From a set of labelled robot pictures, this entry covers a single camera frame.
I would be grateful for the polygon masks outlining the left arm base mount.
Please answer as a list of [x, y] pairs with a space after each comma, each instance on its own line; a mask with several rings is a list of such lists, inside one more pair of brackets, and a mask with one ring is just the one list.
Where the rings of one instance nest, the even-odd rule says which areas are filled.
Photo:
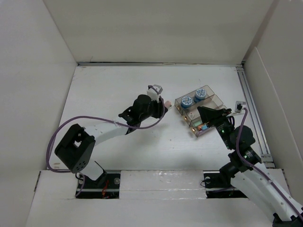
[[87, 176], [75, 175], [77, 188], [75, 198], [77, 199], [118, 199], [120, 194], [120, 171], [108, 171], [101, 176], [100, 181], [93, 181]]

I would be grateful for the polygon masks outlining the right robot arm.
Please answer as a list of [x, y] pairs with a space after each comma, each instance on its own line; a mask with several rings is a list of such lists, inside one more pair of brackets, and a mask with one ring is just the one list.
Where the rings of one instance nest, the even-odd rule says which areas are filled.
[[197, 108], [201, 120], [208, 127], [216, 128], [227, 149], [230, 161], [215, 176], [205, 176], [205, 187], [235, 188], [258, 206], [274, 227], [301, 227], [303, 206], [272, 177], [251, 147], [255, 143], [252, 130], [244, 123], [235, 127], [231, 109]]

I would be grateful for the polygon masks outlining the blue round jar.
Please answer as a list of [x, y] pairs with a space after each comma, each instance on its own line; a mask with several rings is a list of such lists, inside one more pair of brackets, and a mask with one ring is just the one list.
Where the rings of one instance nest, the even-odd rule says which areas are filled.
[[207, 92], [203, 88], [199, 88], [195, 92], [194, 102], [198, 103], [206, 98]]
[[180, 106], [183, 109], [189, 108], [193, 104], [193, 99], [190, 96], [184, 96], [181, 98]]

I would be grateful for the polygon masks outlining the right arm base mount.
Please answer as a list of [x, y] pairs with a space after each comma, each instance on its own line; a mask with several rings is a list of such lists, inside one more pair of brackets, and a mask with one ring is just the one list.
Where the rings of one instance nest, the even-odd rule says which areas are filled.
[[240, 190], [225, 183], [219, 171], [204, 171], [200, 185], [205, 188], [207, 199], [247, 198]]

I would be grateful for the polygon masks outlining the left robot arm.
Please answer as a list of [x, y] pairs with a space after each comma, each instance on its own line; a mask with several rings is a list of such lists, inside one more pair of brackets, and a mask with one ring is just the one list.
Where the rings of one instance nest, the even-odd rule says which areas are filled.
[[142, 121], [150, 117], [162, 119], [170, 108], [171, 102], [164, 102], [161, 97], [156, 101], [148, 95], [139, 95], [133, 105], [120, 113], [115, 121], [104, 119], [102, 123], [86, 128], [79, 124], [72, 125], [54, 153], [73, 174], [82, 174], [94, 187], [101, 187], [105, 183], [106, 172], [91, 159], [94, 147], [142, 129]]

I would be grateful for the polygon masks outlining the pink mini stapler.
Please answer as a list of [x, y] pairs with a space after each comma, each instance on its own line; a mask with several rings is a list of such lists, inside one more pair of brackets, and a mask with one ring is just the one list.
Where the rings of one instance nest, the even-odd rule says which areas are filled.
[[172, 108], [172, 104], [171, 104], [171, 102], [168, 101], [168, 100], [164, 103], [164, 106], [165, 106], [168, 110], [170, 110], [170, 109]]

